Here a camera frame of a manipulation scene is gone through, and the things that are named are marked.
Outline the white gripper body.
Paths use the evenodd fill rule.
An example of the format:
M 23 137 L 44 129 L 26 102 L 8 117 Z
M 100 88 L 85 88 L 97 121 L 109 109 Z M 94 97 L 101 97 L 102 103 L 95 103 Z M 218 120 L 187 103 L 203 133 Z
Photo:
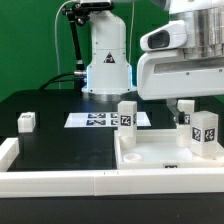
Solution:
M 137 66 L 144 100 L 224 94 L 224 57 L 185 60 L 180 49 L 145 53 Z

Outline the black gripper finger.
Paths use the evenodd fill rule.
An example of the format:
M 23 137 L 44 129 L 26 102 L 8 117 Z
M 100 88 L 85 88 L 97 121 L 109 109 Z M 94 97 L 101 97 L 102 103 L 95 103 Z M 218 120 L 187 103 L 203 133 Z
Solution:
M 169 110 L 172 112 L 175 118 L 175 122 L 179 125 L 185 124 L 185 113 L 180 112 L 177 108 L 177 100 L 176 99 L 167 99 L 166 105 L 169 108 Z

